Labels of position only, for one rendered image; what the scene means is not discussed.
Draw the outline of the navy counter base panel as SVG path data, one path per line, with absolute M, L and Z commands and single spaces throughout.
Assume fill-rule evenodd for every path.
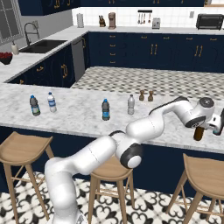
M 73 136 L 37 130 L 16 129 L 0 126 L 0 144 L 13 132 L 38 137 L 53 137 L 51 147 L 55 157 L 67 157 L 92 142 L 94 139 L 87 136 Z M 218 152 L 205 152 L 177 148 L 143 145 L 142 163 L 134 169 L 134 187 L 157 191 L 161 193 L 174 193 L 179 178 L 184 170 L 183 154 L 196 158 L 212 158 L 224 161 L 224 154 Z

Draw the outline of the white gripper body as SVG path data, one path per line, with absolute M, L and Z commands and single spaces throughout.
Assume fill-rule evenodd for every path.
M 220 129 L 216 133 L 217 136 L 221 135 L 223 128 L 224 128 L 224 109 L 221 111 L 221 114 L 220 114 Z

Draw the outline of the brown coffee machine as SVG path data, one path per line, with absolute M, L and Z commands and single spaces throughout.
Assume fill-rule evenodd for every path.
M 114 12 L 110 12 L 108 14 L 108 21 L 109 21 L 108 28 L 110 30 L 115 29 L 116 28 L 116 14 Z

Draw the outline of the wooden bar stool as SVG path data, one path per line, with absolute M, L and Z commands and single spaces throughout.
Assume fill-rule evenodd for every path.
M 194 212 L 205 214 L 206 221 L 211 215 L 221 217 L 221 224 L 224 224 L 224 161 L 211 158 L 189 157 L 183 154 L 184 171 L 177 184 L 171 201 L 166 209 L 168 214 L 179 193 L 182 193 L 185 206 L 185 218 L 183 224 L 188 224 Z M 192 203 L 186 202 L 184 185 L 188 181 L 196 194 Z
M 102 190 L 100 188 L 101 181 L 116 182 L 117 191 Z M 91 173 L 90 192 L 88 202 L 88 224 L 92 222 L 92 215 L 95 200 L 98 200 L 101 195 L 118 198 L 122 213 L 122 222 L 127 224 L 125 196 L 129 195 L 132 207 L 135 207 L 134 201 L 134 185 L 133 185 L 133 170 L 127 169 L 121 165 L 116 157 L 110 158 L 99 168 Z
M 49 158 L 54 157 L 50 146 L 52 140 L 52 136 L 27 136 L 13 131 L 0 144 L 0 162 L 3 163 L 16 224 L 18 224 L 18 212 L 13 186 L 15 180 L 32 183 L 45 217 L 49 220 L 49 215 L 39 192 L 39 186 L 45 179 L 34 176 L 32 163 L 39 159 L 44 152 Z

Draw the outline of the dark metal tap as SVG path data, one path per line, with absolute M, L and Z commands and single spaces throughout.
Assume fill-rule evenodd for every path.
M 35 32 L 27 31 L 26 30 L 27 25 L 32 25 L 34 27 Z M 38 37 L 38 39 L 40 39 L 40 36 L 39 36 L 39 28 L 34 23 L 31 23 L 31 22 L 26 23 L 24 25 L 24 35 L 25 35 L 25 39 L 26 39 L 27 46 L 30 46 L 30 44 L 31 44 L 31 41 L 29 40 L 29 37 L 28 37 L 29 34 L 36 35 Z

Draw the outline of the white paper towel roll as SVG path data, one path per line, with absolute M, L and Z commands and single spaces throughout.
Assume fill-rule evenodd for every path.
M 77 27 L 78 27 L 78 28 L 84 28 L 83 14 L 78 13 L 78 14 L 76 15 L 76 17 L 77 17 Z

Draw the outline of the dark bottle with blue cap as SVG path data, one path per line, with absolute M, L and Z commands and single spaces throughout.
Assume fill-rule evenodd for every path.
M 39 109 L 39 104 L 38 100 L 35 98 L 35 96 L 32 94 L 30 98 L 30 104 L 31 104 L 31 111 L 34 116 L 39 116 L 40 115 L 40 109 Z
M 104 121 L 108 121 L 110 119 L 110 113 L 109 113 L 109 102 L 107 99 L 103 100 L 101 109 L 102 109 L 102 119 Z

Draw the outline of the grey dishwasher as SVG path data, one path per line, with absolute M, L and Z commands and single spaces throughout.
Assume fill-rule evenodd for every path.
M 78 81 L 85 73 L 85 61 L 81 38 L 72 43 L 72 52 L 75 80 Z

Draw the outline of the brown glass bottle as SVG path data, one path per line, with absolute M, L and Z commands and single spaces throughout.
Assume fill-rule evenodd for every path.
M 193 139 L 195 141 L 200 141 L 203 137 L 204 129 L 201 127 L 197 127 L 194 131 Z

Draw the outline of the black sink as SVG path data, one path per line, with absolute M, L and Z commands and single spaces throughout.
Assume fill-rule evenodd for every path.
M 29 45 L 19 51 L 21 53 L 48 53 L 52 49 L 65 43 L 65 40 L 43 39 L 33 45 Z

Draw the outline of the white bottle with blue label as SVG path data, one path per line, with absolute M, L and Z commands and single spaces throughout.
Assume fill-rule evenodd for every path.
M 48 100 L 48 104 L 49 104 L 49 107 L 50 107 L 50 111 L 51 112 L 56 112 L 57 111 L 56 101 L 55 101 L 55 98 L 54 98 L 54 96 L 51 92 L 48 93 L 47 100 Z

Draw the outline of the rail with hanging utensils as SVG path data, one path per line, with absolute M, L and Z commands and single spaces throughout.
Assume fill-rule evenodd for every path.
M 138 10 L 137 13 L 138 13 L 137 23 L 139 25 L 145 25 L 146 23 L 151 22 L 152 10 Z

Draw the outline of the black toaster oven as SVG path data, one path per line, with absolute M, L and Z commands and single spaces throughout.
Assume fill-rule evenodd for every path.
M 196 28 L 198 30 L 220 30 L 224 21 L 222 14 L 199 14 Z

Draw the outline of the white soap dispenser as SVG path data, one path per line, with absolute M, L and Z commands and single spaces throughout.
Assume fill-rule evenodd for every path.
M 13 54 L 15 54 L 15 55 L 19 55 L 18 46 L 15 44 L 14 41 L 12 41 L 11 49 L 12 49 L 12 51 L 13 51 Z

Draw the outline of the navy wall cupboards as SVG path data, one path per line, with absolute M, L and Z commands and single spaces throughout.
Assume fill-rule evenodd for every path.
M 206 0 L 18 0 L 22 16 L 45 16 L 78 7 L 203 7 Z

